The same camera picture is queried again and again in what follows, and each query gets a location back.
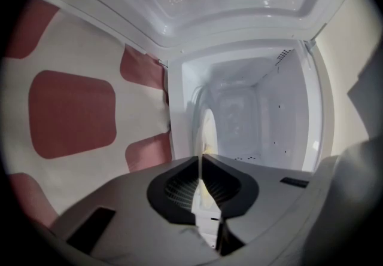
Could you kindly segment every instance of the black rectangular slot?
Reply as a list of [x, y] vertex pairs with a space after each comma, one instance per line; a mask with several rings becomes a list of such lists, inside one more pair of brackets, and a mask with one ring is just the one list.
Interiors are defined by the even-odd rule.
[[296, 187], [301, 187], [301, 188], [306, 188], [307, 185], [309, 184], [309, 182], [306, 180], [300, 180], [300, 179], [294, 179], [294, 178], [288, 178], [288, 177], [283, 178], [280, 182], [289, 184], [292, 186], [296, 186]]
[[89, 254], [112, 220], [115, 211], [99, 207], [66, 241], [77, 250]]

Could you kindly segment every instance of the red shape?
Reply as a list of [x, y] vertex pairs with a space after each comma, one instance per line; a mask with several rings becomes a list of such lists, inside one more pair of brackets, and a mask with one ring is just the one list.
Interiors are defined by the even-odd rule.
[[121, 76], [129, 82], [165, 90], [165, 70], [157, 59], [126, 45], [120, 65]]
[[170, 131], [130, 144], [125, 159], [130, 172], [170, 162]]
[[107, 146], [116, 136], [114, 90], [104, 80], [42, 71], [29, 90], [29, 127], [47, 159]]
[[4, 56], [22, 59], [30, 55], [58, 10], [48, 2], [30, 0], [19, 17]]
[[26, 173], [14, 173], [8, 177], [23, 212], [34, 221], [50, 227], [58, 215], [37, 181]]

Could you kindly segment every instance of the patterned fabric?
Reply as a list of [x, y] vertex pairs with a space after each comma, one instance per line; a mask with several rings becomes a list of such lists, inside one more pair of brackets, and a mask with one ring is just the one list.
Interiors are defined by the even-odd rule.
[[31, 0], [2, 67], [2, 150], [30, 218], [49, 227], [110, 179], [172, 160], [154, 57]]

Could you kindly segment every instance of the white wall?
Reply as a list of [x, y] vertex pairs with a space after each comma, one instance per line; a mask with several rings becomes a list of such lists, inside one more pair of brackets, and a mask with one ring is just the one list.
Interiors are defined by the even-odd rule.
[[335, 128], [332, 155], [368, 138], [347, 92], [357, 81], [381, 33], [382, 19], [373, 0], [345, 0], [317, 37], [333, 92]]

